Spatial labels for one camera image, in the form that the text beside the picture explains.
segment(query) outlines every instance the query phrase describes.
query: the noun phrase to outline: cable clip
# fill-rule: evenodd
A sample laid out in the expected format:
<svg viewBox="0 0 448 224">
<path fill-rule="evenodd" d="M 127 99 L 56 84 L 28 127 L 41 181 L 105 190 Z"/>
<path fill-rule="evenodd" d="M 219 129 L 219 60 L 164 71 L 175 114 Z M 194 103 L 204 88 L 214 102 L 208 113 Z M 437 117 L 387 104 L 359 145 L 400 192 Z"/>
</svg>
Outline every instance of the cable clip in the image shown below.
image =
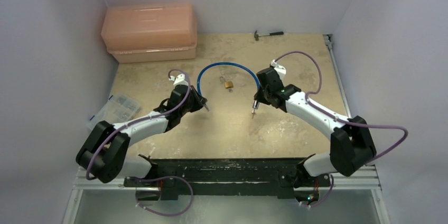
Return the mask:
<svg viewBox="0 0 448 224">
<path fill-rule="evenodd" d="M 183 73 L 181 73 L 180 75 L 174 77 L 174 76 L 170 76 L 170 81 L 174 81 L 173 85 L 177 86 L 177 85 L 185 85 L 188 86 L 188 82 L 185 80 L 185 75 Z"/>
<path fill-rule="evenodd" d="M 281 80 L 283 80 L 283 78 L 286 75 L 286 68 L 283 66 L 280 66 L 275 59 L 273 59 L 270 62 L 270 66 L 274 68 L 274 70 L 277 72 L 278 76 L 280 77 Z"/>
<path fill-rule="evenodd" d="M 311 210 L 311 205 L 310 205 L 310 204 L 303 204 L 301 201 L 298 203 L 298 206 L 299 206 L 299 207 L 306 207 L 306 209 L 307 209 L 308 211 Z"/>
</svg>

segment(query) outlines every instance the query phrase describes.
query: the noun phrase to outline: brass padlock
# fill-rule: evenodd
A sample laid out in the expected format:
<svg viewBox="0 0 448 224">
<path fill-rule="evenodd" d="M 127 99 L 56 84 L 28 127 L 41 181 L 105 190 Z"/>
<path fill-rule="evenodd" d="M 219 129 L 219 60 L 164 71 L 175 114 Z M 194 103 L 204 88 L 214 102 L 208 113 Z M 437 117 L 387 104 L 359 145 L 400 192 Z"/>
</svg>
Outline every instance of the brass padlock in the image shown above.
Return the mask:
<svg viewBox="0 0 448 224">
<path fill-rule="evenodd" d="M 224 87 L 225 88 L 233 88 L 234 84 L 231 81 L 226 81 L 226 82 L 224 82 Z"/>
<path fill-rule="evenodd" d="M 231 81 L 227 81 L 224 79 L 223 76 L 219 77 L 222 83 L 224 83 L 224 87 L 229 90 L 229 92 L 232 92 L 232 88 L 234 87 L 234 84 Z"/>
</svg>

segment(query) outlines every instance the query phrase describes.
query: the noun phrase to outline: beige tabletop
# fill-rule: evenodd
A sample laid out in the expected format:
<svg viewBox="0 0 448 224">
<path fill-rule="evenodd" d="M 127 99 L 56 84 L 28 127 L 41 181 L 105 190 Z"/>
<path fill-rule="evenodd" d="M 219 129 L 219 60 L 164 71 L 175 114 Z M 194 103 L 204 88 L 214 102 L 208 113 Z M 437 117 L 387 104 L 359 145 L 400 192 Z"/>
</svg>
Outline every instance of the beige tabletop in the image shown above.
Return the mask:
<svg viewBox="0 0 448 224">
<path fill-rule="evenodd" d="M 294 50 L 313 56 L 322 69 L 322 90 L 312 98 L 345 114 L 321 34 L 268 36 L 258 42 L 253 34 L 200 34 L 196 59 L 120 64 L 111 93 L 121 92 L 139 101 L 139 117 L 170 96 L 173 82 L 168 81 L 167 73 L 172 68 L 185 70 L 196 87 L 199 72 L 211 63 L 240 63 L 256 73 L 272 59 Z M 309 58 L 292 54 L 279 63 L 287 69 L 284 85 L 292 83 L 303 91 L 318 87 L 319 76 Z M 224 88 L 220 76 L 233 82 L 233 92 Z M 319 131 L 280 109 L 260 105 L 252 119 L 257 89 L 246 71 L 232 66 L 210 68 L 202 76 L 201 90 L 208 99 L 209 112 L 202 109 L 186 114 L 176 128 L 133 145 L 128 154 L 152 158 L 306 157 L 329 150 L 329 141 Z"/>
</svg>

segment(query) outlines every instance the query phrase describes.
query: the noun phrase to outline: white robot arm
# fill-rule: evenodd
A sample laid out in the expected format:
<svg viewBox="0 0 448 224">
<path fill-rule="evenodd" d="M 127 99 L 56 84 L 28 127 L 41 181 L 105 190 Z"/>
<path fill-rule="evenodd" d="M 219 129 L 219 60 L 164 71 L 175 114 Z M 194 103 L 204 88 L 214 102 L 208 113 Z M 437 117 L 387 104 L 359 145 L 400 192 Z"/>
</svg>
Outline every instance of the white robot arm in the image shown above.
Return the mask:
<svg viewBox="0 0 448 224">
<path fill-rule="evenodd" d="M 202 107 L 208 110 L 207 99 L 202 97 L 193 86 L 190 86 L 190 93 L 185 102 L 171 113 L 160 116 L 179 105 L 188 92 L 188 84 L 183 74 L 173 77 L 171 80 L 174 81 L 174 89 L 170 97 L 162 100 L 160 105 L 146 116 L 124 123 L 99 122 L 78 152 L 76 162 L 87 169 L 91 160 L 94 159 L 90 172 L 103 183 L 108 183 L 117 176 L 146 177 L 151 169 L 149 157 L 126 156 L 127 149 L 152 135 L 168 132 L 177 126 L 181 118 L 188 112 L 195 112 Z M 116 133 L 108 147 L 103 147 L 94 158 L 95 151 L 112 132 L 119 128 L 124 129 Z"/>
<path fill-rule="evenodd" d="M 310 98 L 307 101 L 300 88 L 294 85 L 283 86 L 282 79 L 285 75 L 286 69 L 275 61 L 269 68 L 257 73 L 260 88 L 254 96 L 253 108 L 258 108 L 260 103 L 272 105 L 303 119 L 330 140 L 329 152 L 311 155 L 297 167 L 297 186 L 300 186 L 301 181 L 311 180 L 325 173 L 339 172 L 350 176 L 376 155 L 368 128 L 348 126 L 311 107 L 308 103 Z M 366 124 L 359 116 L 348 118 L 316 101 L 312 102 L 336 118 Z"/>
</svg>

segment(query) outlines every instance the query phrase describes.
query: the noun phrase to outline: plastic storage box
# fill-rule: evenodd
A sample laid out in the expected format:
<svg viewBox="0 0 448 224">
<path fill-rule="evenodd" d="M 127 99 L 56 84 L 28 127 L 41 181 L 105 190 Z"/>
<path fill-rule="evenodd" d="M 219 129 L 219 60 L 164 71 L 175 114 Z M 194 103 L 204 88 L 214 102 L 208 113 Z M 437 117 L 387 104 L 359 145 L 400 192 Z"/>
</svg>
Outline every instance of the plastic storage box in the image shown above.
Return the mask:
<svg viewBox="0 0 448 224">
<path fill-rule="evenodd" d="M 110 7 L 101 36 L 120 63 L 196 57 L 196 20 L 186 3 Z"/>
<path fill-rule="evenodd" d="M 114 94 L 109 97 L 101 110 L 90 119 L 87 128 L 93 130 L 95 125 L 103 120 L 110 124 L 132 120 L 140 110 L 140 106 L 138 101 L 127 95 Z"/>
</svg>

